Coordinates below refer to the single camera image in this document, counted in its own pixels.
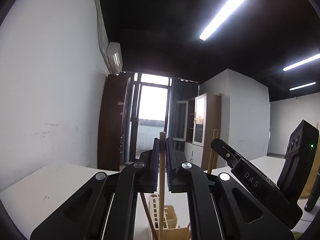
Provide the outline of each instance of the white table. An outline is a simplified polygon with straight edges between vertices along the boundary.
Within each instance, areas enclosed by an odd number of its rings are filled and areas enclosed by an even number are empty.
[[[260,157],[252,161],[263,173],[274,182],[282,170],[284,160],[272,157]],[[54,210],[75,193],[94,174],[101,170],[80,167],[66,163],[52,163],[0,193],[0,198],[8,214],[19,230],[30,239],[32,231]],[[110,175],[114,171],[104,171]],[[212,170],[212,174],[230,172],[229,167]],[[306,200],[299,200],[302,208]],[[172,194],[166,187],[165,205],[173,205],[178,217],[178,225],[189,223],[187,194]],[[312,212],[303,211],[303,216],[294,231],[303,232],[313,220],[320,208],[317,202]],[[138,195],[134,239],[148,239],[148,220],[145,215],[140,195]]]

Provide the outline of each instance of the wooden pen holder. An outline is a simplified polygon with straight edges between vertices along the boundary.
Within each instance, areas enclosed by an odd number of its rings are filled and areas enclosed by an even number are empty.
[[[149,197],[149,212],[156,234],[159,236],[159,195],[151,194]],[[177,216],[173,206],[164,206],[162,240],[187,240],[189,228],[177,227]],[[155,240],[149,226],[149,240]]]

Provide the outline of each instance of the air conditioner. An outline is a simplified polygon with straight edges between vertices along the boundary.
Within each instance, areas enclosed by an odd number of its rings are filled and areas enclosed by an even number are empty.
[[[106,51],[107,59],[112,70],[112,74],[122,71],[122,56],[120,43],[110,42]]]

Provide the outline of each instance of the fluorescent tube light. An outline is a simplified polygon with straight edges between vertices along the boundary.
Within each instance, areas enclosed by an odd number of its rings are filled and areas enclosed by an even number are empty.
[[[299,62],[297,62],[297,63],[294,63],[294,64],[292,64],[292,65],[290,65],[290,66],[287,66],[287,67],[283,68],[283,70],[284,70],[284,71],[287,71],[287,70],[289,70],[289,69],[298,67],[298,66],[300,66],[300,65],[302,65],[302,64],[308,63],[308,62],[313,61],[313,60],[318,59],[318,58],[320,58],[320,54],[314,55],[314,56],[312,56],[312,57],[310,57],[310,58],[304,59],[304,60],[299,61]]]
[[[199,38],[205,41],[243,2],[244,0],[228,0]]]
[[[305,85],[302,85],[302,86],[298,86],[298,87],[295,87],[295,88],[290,88],[289,90],[296,90],[296,89],[299,89],[299,88],[304,88],[304,87],[308,87],[308,86],[312,86],[314,85],[315,82],[312,82],[312,83],[309,83],[309,84],[305,84]]]

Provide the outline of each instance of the cardboard box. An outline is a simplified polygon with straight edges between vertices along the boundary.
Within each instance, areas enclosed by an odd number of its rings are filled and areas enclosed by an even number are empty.
[[[317,125],[316,125],[317,129],[319,129],[319,122],[320,121],[318,121]],[[303,188],[303,191],[300,195],[300,198],[310,196],[310,192],[311,192],[312,186],[316,180],[319,166],[320,166],[320,135],[319,135],[319,139],[318,139],[318,146],[317,146],[317,150],[316,150],[315,159],[313,161],[313,165],[312,165],[308,180],[306,182],[306,185]]]

